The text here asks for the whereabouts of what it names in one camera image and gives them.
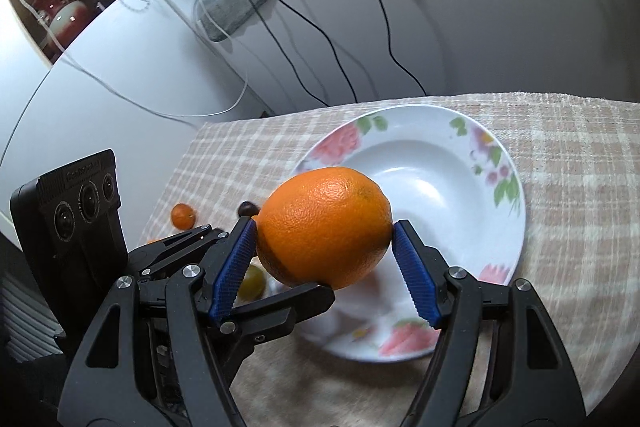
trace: metal screw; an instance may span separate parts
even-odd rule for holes
[[[452,266],[449,268],[449,275],[452,276],[453,279],[464,279],[466,277],[466,270],[460,266]]]
[[[231,321],[223,322],[220,325],[220,333],[223,333],[224,335],[229,335],[234,331],[236,331],[236,324]]]
[[[133,279],[128,275],[123,275],[122,277],[118,277],[116,279],[116,287],[119,289],[128,288],[131,286]]]
[[[516,288],[521,292],[528,292],[531,289],[531,283],[526,279],[516,279]]]
[[[185,277],[196,277],[200,273],[200,266],[197,264],[188,264],[182,268],[182,275]]]

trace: white plate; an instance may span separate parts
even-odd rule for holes
[[[511,280],[524,241],[522,184],[507,151],[478,122],[434,105],[377,110],[328,134],[293,174],[333,165],[375,181],[394,221],[409,219],[450,266],[487,282]],[[329,311],[296,331],[334,355],[364,362],[421,357],[438,337],[418,317],[391,249],[370,275],[338,290]]]

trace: plaid tablecloth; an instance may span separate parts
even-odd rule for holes
[[[318,109],[207,124],[191,143],[141,244],[172,235],[175,203],[229,230],[243,200],[260,204],[310,147],[376,108],[429,103],[476,118],[511,153],[527,202],[518,274],[542,296],[591,410],[640,341],[640,105],[561,94],[468,94]],[[478,405],[488,359],[483,333],[465,399]],[[429,358],[340,360],[295,335],[258,346],[232,386],[249,426],[399,425]]]

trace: blue textured pad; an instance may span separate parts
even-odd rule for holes
[[[256,240],[255,221],[249,219],[213,285],[213,304],[209,310],[209,317],[216,323],[228,317],[231,312],[244,274],[254,256]]]
[[[391,248],[418,315],[429,321],[432,328],[440,327],[442,316],[436,303],[436,286],[399,223],[394,225]]]

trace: camera module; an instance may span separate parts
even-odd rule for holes
[[[89,182],[80,189],[80,211],[82,217],[91,222],[98,215],[98,191],[95,185]]]
[[[76,221],[74,219],[74,212],[66,201],[61,201],[56,207],[53,217],[53,226],[56,229],[58,237],[62,241],[68,241],[71,239],[76,227]]]
[[[107,201],[113,198],[113,178],[111,178],[110,174],[107,174],[102,180],[102,193]]]

